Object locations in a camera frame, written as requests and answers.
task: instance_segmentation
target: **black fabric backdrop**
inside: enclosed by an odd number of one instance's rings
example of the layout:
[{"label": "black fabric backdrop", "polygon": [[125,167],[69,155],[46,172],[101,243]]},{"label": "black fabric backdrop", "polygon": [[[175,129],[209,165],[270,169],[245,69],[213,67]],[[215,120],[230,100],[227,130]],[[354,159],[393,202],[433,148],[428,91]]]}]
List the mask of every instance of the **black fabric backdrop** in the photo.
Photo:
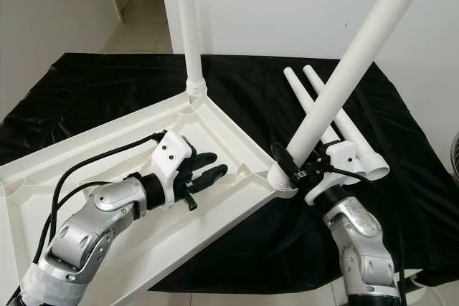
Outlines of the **black fabric backdrop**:
[{"label": "black fabric backdrop", "polygon": [[[311,64],[323,79],[336,60],[202,57],[208,95],[258,145],[287,144],[304,117],[283,76]],[[183,55],[65,54],[0,126],[0,163],[184,91]],[[304,82],[314,95],[311,86]],[[373,64],[345,110],[391,166],[377,183],[402,220],[407,266],[458,264],[459,192],[394,86]],[[381,222],[397,261],[394,219],[362,183],[348,187]],[[278,293],[315,289],[339,276],[336,246],[303,196],[275,199],[164,278],[169,292]]]}]

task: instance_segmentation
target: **robotic hand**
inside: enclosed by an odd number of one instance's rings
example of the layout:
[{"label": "robotic hand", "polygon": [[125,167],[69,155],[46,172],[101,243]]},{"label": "robotic hand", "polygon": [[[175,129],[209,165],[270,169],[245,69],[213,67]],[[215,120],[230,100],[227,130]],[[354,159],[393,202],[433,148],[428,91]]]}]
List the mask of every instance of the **robotic hand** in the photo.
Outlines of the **robotic hand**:
[{"label": "robotic hand", "polygon": [[158,135],[161,140],[148,166],[153,173],[133,173],[95,189],[61,226],[38,264],[30,265],[21,294],[9,305],[77,305],[119,233],[158,206],[167,209],[183,199],[194,210],[197,203],[191,195],[226,174],[227,166],[219,165],[192,180],[193,171],[215,162],[217,155],[197,154],[174,132],[156,134],[155,140]]},{"label": "robotic hand", "polygon": [[[382,241],[382,228],[355,196],[340,185],[311,194],[324,173],[344,174],[330,164],[322,154],[317,161],[301,170],[280,144],[272,146],[275,160],[289,176],[293,188],[306,190],[305,199],[324,214],[323,221],[331,230],[339,250],[341,272],[351,306],[401,305],[399,290],[394,282],[394,263]],[[348,176],[359,177],[355,173]]]}]

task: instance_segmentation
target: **white plastic tube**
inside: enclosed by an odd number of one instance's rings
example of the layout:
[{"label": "white plastic tube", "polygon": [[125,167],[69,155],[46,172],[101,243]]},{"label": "white plastic tube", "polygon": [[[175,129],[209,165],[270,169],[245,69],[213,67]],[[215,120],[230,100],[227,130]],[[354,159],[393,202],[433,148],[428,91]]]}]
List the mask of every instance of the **white plastic tube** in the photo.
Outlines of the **white plastic tube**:
[{"label": "white plastic tube", "polygon": [[[313,85],[314,90],[320,95],[325,87],[322,79],[309,65],[303,68],[303,72]],[[344,138],[356,144],[357,158],[360,160],[365,170],[366,177],[370,181],[383,178],[389,173],[390,168],[384,158],[373,150],[365,137],[360,133],[360,130],[342,108],[338,111],[333,121],[338,126]]]},{"label": "white plastic tube", "polygon": [[179,14],[186,62],[186,92],[192,97],[199,97],[206,93],[207,88],[202,77],[194,0],[179,0]]},{"label": "white plastic tube", "polygon": [[[322,133],[357,86],[411,1],[377,0],[323,92],[287,146],[297,166],[301,166],[311,154]],[[268,174],[271,186],[288,188],[288,178],[279,165],[274,164],[271,170],[274,170]]]},{"label": "white plastic tube", "polygon": [[[288,84],[292,87],[295,96],[298,98],[298,101],[301,104],[301,107],[304,109],[305,113],[309,113],[312,107],[314,106],[313,98],[308,94],[308,91],[304,88],[303,84],[301,84],[298,76],[294,73],[294,71],[287,67],[284,69],[285,78],[287,78]],[[332,141],[340,141],[340,138],[333,130],[331,126],[328,126],[325,129],[321,136],[322,143],[331,143]]]}]

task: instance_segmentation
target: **black cable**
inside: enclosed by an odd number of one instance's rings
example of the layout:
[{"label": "black cable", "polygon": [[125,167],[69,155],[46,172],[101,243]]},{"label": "black cable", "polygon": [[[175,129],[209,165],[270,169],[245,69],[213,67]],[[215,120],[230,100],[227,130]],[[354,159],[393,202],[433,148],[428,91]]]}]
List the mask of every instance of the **black cable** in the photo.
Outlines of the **black cable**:
[{"label": "black cable", "polygon": [[404,242],[403,242],[403,233],[402,233],[402,225],[399,219],[398,213],[395,211],[394,204],[392,203],[392,200],[387,197],[386,192],[384,191],[383,188],[378,186],[375,182],[370,181],[368,178],[360,176],[357,173],[341,170],[339,168],[334,168],[333,166],[330,166],[327,171],[334,172],[334,173],[339,173],[340,175],[345,175],[349,177],[354,177],[355,179],[359,179],[360,181],[364,182],[366,185],[371,186],[373,189],[377,190],[379,194],[381,194],[388,204],[390,205],[390,209],[392,212],[392,216],[395,220],[395,226],[397,229],[397,238],[398,238],[398,249],[399,249],[399,264],[398,264],[398,269],[399,269],[399,292],[400,292],[400,299],[402,302],[402,306],[407,306],[407,298],[406,298],[406,288],[404,285]]},{"label": "black cable", "polygon": [[[57,209],[59,210],[60,207],[62,207],[64,205],[64,203],[67,202],[68,199],[70,199],[72,196],[74,196],[78,191],[81,191],[83,189],[89,188],[90,186],[102,186],[103,184],[107,184],[107,183],[108,182],[94,181],[94,182],[88,182],[88,183],[82,184],[81,186],[78,186],[77,188],[75,188],[71,192],[69,192],[67,195],[65,195],[64,198],[62,198],[62,200],[57,204]],[[42,234],[40,236],[40,240],[38,242],[37,251],[35,252],[35,257],[32,260],[32,262],[35,263],[35,264],[38,263],[38,260],[39,260],[40,256],[42,255],[44,241],[46,239],[46,235],[47,235],[47,232],[48,232],[48,228],[49,228],[50,222],[51,222],[51,214],[48,216],[48,218],[46,219],[46,221],[44,222],[44,225],[43,225],[43,230],[42,230]],[[13,295],[9,298],[9,300],[8,300],[8,302],[6,304],[8,305],[15,297],[17,297],[19,295],[20,292],[21,292],[21,287],[18,286],[16,288],[16,290],[14,291]]]},{"label": "black cable", "polygon": [[94,156],[92,158],[86,159],[85,161],[79,162],[77,165],[75,165],[75,166],[69,168],[67,171],[65,171],[65,173],[61,176],[61,178],[59,178],[59,181],[57,182],[57,185],[56,185],[56,188],[55,188],[55,192],[54,192],[54,194],[52,196],[49,243],[52,241],[52,239],[54,238],[54,236],[56,234],[57,204],[58,204],[58,201],[59,201],[60,190],[61,190],[62,185],[64,184],[65,180],[67,179],[67,177],[72,172],[76,171],[77,169],[79,169],[79,168],[81,168],[81,167],[83,167],[83,166],[85,166],[87,164],[94,163],[95,161],[98,161],[100,159],[106,158],[106,157],[111,156],[113,154],[116,154],[116,153],[122,152],[124,150],[128,150],[130,148],[139,146],[142,143],[146,143],[149,140],[154,140],[154,141],[159,142],[164,137],[164,134],[165,134],[165,132],[154,133],[154,134],[149,135],[149,136],[147,136],[147,137],[145,137],[143,139],[137,140],[137,141],[135,141],[133,143],[129,143],[128,145],[124,145],[124,146],[121,146],[121,147],[118,147],[118,148],[114,148],[112,150],[109,150],[108,152],[104,152],[104,153],[98,154],[98,155],[96,155],[96,156]]}]

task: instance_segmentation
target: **black cloth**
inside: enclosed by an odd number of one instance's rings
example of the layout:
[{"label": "black cloth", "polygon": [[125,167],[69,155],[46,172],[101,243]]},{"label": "black cloth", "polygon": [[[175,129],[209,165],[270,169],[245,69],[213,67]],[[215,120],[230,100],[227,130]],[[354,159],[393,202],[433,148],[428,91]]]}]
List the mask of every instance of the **black cloth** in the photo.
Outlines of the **black cloth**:
[{"label": "black cloth", "polygon": [[[283,76],[311,64],[325,80],[332,59],[204,55],[208,95],[263,150],[288,143],[304,117]],[[65,54],[0,126],[0,163],[184,91],[183,55]],[[314,95],[311,86],[303,84]],[[399,94],[373,64],[345,110],[391,166],[377,183],[403,225],[407,267],[458,264],[459,192]],[[397,261],[394,219],[379,194],[347,187],[381,222]],[[275,199],[164,278],[169,292],[278,293],[311,290],[339,276],[336,245],[298,194]]]}]

